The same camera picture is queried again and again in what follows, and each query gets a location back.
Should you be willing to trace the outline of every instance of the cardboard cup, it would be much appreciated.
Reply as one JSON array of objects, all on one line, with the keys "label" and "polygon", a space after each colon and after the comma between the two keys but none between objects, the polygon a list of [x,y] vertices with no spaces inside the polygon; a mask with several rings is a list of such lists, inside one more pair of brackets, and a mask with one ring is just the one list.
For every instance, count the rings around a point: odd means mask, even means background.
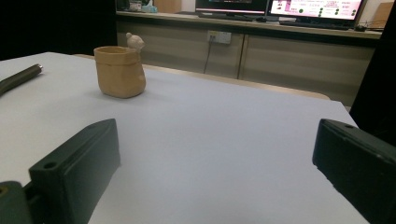
[{"label": "cardboard cup", "polygon": [[146,88],[140,53],[132,49],[108,46],[93,50],[99,89],[119,98],[130,98]]}]

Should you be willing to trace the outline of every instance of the cabinet door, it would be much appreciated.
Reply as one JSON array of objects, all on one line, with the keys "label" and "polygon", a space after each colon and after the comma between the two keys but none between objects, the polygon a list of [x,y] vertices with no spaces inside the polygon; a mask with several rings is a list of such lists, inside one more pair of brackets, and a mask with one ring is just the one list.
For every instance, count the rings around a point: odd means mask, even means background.
[{"label": "cabinet door", "polygon": [[347,106],[374,53],[370,48],[254,35],[246,44],[242,79],[319,92]]}]

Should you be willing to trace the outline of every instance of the screw hole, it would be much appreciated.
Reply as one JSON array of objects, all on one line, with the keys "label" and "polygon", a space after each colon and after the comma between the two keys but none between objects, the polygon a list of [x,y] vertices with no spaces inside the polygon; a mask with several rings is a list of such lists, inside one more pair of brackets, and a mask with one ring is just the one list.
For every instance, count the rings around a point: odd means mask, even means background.
[{"label": "screw hole", "polygon": [[51,169],[56,166],[56,162],[49,162],[44,165],[44,169]]},{"label": "screw hole", "polygon": [[0,187],[0,196],[7,193],[7,187]]}]

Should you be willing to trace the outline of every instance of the keyboard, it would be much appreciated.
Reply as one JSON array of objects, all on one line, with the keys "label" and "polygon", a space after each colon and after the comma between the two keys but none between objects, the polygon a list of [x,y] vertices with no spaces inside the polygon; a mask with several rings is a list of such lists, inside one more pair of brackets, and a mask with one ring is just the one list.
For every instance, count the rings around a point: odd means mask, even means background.
[{"label": "keyboard", "polygon": [[216,20],[228,20],[228,21],[254,21],[255,18],[249,18],[244,16],[227,16],[224,14],[198,14],[199,18],[208,18]]},{"label": "keyboard", "polygon": [[280,25],[300,26],[317,29],[330,29],[330,30],[349,30],[351,27],[345,25],[335,25],[330,23],[309,23],[299,21],[279,21]]}]

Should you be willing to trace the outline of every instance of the screen display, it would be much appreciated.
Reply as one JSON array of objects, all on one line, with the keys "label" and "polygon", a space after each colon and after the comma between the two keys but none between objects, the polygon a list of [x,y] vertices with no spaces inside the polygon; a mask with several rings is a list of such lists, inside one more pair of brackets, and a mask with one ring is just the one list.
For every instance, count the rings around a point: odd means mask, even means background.
[{"label": "screen display", "polygon": [[196,12],[264,15],[267,0],[195,0]]},{"label": "screen display", "polygon": [[362,0],[272,0],[270,14],[285,17],[307,17],[355,20]]}]

